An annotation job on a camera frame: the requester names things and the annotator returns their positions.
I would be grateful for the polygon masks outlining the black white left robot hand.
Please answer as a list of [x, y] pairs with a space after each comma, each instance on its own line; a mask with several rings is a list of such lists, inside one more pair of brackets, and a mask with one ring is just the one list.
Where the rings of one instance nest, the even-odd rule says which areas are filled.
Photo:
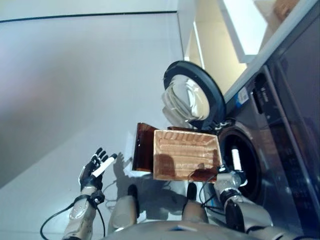
[[81, 170], [78, 178], [80, 190], [82, 191], [88, 187], [95, 187], [97, 190], [102, 190], [103, 174], [117, 157], [118, 155], [116, 153], [108, 156], [102, 147], [98, 148], [90, 161]]

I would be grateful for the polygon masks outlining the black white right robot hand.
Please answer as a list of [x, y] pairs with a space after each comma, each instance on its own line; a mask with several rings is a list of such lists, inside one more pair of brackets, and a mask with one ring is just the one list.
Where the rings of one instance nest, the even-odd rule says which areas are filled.
[[241, 179], [240, 187], [244, 187], [248, 184], [248, 180], [247, 180], [245, 171], [242, 169], [239, 149], [233, 146], [231, 148], [231, 155], [232, 155], [232, 162], [233, 162], [233, 170], [240, 176], [240, 179]]

